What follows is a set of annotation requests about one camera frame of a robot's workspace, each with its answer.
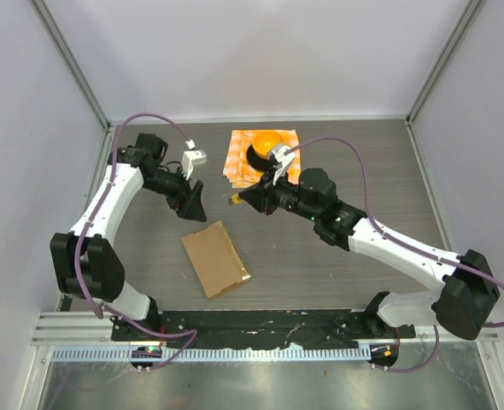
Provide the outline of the brown cardboard express box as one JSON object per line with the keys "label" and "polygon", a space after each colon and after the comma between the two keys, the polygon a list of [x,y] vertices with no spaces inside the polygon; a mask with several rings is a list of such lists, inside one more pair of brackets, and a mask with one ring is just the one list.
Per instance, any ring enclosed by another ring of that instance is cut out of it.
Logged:
{"label": "brown cardboard express box", "polygon": [[222,221],[181,241],[209,300],[250,281],[251,275]]}

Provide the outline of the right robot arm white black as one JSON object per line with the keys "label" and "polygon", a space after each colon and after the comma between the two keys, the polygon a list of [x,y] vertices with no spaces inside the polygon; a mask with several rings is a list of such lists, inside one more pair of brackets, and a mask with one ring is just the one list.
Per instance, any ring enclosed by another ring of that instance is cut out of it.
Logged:
{"label": "right robot arm white black", "polygon": [[474,340],[500,297],[487,259],[469,249],[463,255],[413,240],[348,205],[337,196],[336,184],[320,168],[301,173],[297,183],[276,179],[269,171],[259,183],[231,199],[246,202],[261,214],[278,209],[311,220],[323,242],[365,255],[405,273],[425,287],[420,292],[380,292],[368,305],[364,325],[384,337],[402,325],[439,325],[464,340]]}

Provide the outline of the yellow utility knife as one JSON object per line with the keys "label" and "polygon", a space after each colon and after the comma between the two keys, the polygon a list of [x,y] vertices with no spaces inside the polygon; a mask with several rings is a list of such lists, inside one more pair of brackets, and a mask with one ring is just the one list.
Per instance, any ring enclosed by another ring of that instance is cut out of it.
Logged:
{"label": "yellow utility knife", "polygon": [[230,206],[238,205],[242,202],[243,202],[243,199],[238,194],[234,194],[228,198],[228,203]]}

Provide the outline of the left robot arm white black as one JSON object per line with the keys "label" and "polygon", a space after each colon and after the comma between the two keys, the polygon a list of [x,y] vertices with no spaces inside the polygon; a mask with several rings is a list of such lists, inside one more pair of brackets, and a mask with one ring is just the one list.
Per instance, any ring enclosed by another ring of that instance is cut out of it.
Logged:
{"label": "left robot arm white black", "polygon": [[164,196],[180,219],[206,221],[203,183],[192,184],[190,176],[207,155],[193,142],[186,146],[175,170],[164,163],[168,145],[155,134],[141,133],[135,144],[118,148],[109,156],[103,181],[84,214],[69,232],[56,233],[50,240],[61,293],[90,299],[132,319],[132,332],[144,341],[159,334],[161,321],[153,314],[153,300],[127,283],[114,240],[132,199],[142,189]]}

